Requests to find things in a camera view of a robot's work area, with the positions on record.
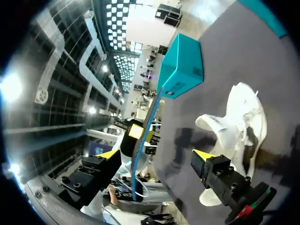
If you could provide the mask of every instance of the person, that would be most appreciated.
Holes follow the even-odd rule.
[[[136,113],[135,112],[132,112],[130,115],[131,115],[131,118],[134,118],[134,119],[136,118]]]
[[[163,202],[171,202],[172,199],[165,191],[161,183],[143,182],[142,186],[140,182],[136,182],[137,201],[133,200],[131,195],[130,182],[123,182],[126,186],[120,182],[112,181],[108,186],[108,193],[103,195],[103,206],[110,207],[112,209],[120,209],[131,213],[150,212],[157,207],[163,205]]]

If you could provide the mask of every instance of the ceiling light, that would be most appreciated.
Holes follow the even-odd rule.
[[[128,13],[128,7],[123,8],[123,13]]]
[[[95,114],[96,113],[96,109],[94,107],[90,107],[89,108],[89,113],[90,114]]]
[[[102,70],[106,73],[106,72],[108,71],[107,65],[104,65],[104,66],[102,67]]]
[[[20,172],[20,167],[18,164],[12,164],[9,169],[10,172],[13,172],[15,175],[18,175]]]
[[[0,84],[0,90],[6,101],[15,101],[22,92],[22,85],[19,77],[16,75],[6,76]]]

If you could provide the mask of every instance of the ceiling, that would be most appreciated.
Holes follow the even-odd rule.
[[[151,7],[154,0],[94,0],[101,5],[101,13],[95,16],[100,22],[100,33],[110,53],[113,66],[118,71],[124,92],[129,92],[135,74],[142,44],[126,41],[126,23],[131,9]]]

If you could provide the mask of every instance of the cable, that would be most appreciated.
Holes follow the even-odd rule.
[[[123,164],[124,165],[124,168],[125,168],[125,170],[129,173],[129,174],[131,174],[130,173],[130,171],[127,169],[127,167],[126,167],[126,164]],[[135,193],[138,195],[138,196],[140,196],[140,197],[143,197],[143,198],[146,198],[146,197],[149,197],[149,190],[146,188],[146,186],[143,184],[143,182],[140,180],[140,179],[138,179],[138,177],[136,177],[135,175],[134,176],[132,176],[131,175],[131,177],[133,177],[133,178],[135,178],[135,179],[137,179],[137,181],[138,182],[140,182],[140,184],[144,187],[144,189],[147,191],[147,195],[142,195],[142,194],[140,194],[140,193],[138,193],[138,192],[136,192],[135,191]],[[127,188],[129,188],[130,190],[132,190],[132,188],[130,187],[130,186],[128,186],[124,181],[122,181],[121,179],[119,179],[119,178],[117,178],[116,177],[116,179],[118,180],[118,181],[120,181],[123,185],[125,185]]]

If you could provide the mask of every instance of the white duct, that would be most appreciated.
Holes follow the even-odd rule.
[[[53,20],[48,8],[45,8],[45,10],[37,17],[37,23],[55,46],[55,50],[43,71],[36,93],[35,102],[45,104],[48,100],[47,90],[51,77],[65,48],[65,39]]]
[[[93,84],[93,86],[100,91],[100,93],[102,93],[104,96],[107,96],[108,98],[108,102],[112,103],[114,106],[116,106],[119,109],[122,109],[123,106],[114,98],[114,96],[112,95],[112,93],[108,92],[105,87],[97,80],[97,78],[93,75],[93,73],[87,68],[86,66],[86,62],[91,54],[91,52],[93,51],[94,48],[97,49],[99,56],[101,57],[102,60],[105,60],[107,55],[104,53],[102,46],[100,44],[100,41],[97,38],[97,31],[95,29],[92,17],[90,15],[92,14],[92,11],[88,10],[85,14],[84,14],[84,20],[85,23],[87,25],[87,28],[90,32],[90,35],[92,37],[92,41],[90,42],[89,46],[87,47],[87,49],[85,50],[85,52],[82,55],[82,58],[80,59],[80,63],[79,63],[79,70],[80,73],[82,74],[82,76],[88,80],[90,83]],[[110,77],[112,84],[114,87],[117,87],[117,84],[114,80],[113,77]]]

